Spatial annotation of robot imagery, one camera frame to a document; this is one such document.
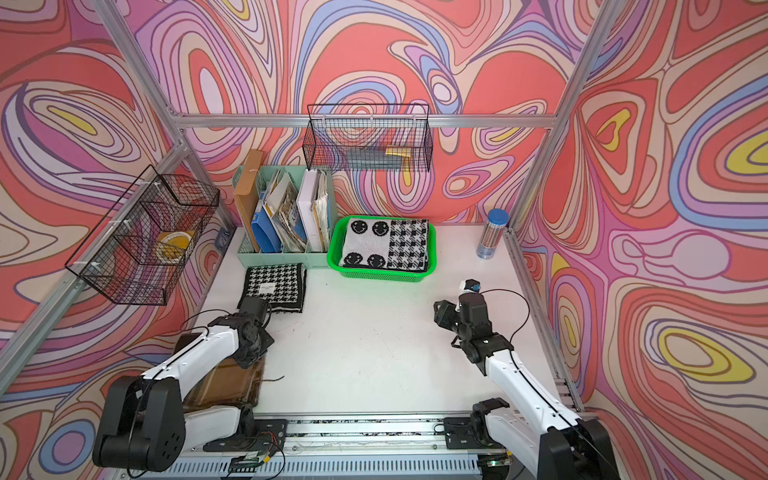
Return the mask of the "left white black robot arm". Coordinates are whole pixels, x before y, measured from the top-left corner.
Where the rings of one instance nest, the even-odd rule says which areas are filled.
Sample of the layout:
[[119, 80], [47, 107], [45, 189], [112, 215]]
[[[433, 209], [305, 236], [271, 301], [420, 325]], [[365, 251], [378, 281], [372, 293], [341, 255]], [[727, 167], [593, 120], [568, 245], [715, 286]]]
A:
[[184, 400], [222, 361], [232, 359], [247, 369], [261, 360], [274, 343], [267, 332], [271, 316], [266, 300], [245, 299], [166, 361], [115, 380], [95, 435], [93, 463], [129, 473], [163, 472], [183, 452], [242, 431], [242, 408], [214, 405], [187, 412]]

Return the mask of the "green plastic basket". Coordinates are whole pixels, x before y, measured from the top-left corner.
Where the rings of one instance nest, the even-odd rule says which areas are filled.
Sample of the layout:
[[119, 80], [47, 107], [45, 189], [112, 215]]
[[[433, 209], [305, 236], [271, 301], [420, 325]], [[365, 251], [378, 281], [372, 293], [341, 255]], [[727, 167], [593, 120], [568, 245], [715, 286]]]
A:
[[437, 267], [437, 233], [426, 219], [347, 216], [326, 261], [345, 278], [418, 283]]

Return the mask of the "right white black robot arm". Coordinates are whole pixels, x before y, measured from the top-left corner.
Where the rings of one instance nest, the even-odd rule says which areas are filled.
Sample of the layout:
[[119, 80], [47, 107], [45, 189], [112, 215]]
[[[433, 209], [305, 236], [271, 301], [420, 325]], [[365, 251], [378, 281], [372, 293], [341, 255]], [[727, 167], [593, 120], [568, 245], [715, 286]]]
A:
[[510, 339], [494, 330], [481, 292], [466, 288], [456, 303], [435, 302], [433, 320], [504, 393], [473, 406], [475, 443], [504, 447], [537, 479], [620, 477], [607, 429], [565, 406], [530, 373]]

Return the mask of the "smiley face checked scarf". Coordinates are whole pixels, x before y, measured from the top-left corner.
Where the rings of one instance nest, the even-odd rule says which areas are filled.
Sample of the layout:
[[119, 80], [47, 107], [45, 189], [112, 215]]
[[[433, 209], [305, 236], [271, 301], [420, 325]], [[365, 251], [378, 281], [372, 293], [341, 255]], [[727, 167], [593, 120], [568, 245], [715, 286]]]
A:
[[425, 272], [429, 222], [424, 219], [352, 217], [346, 227], [340, 267]]

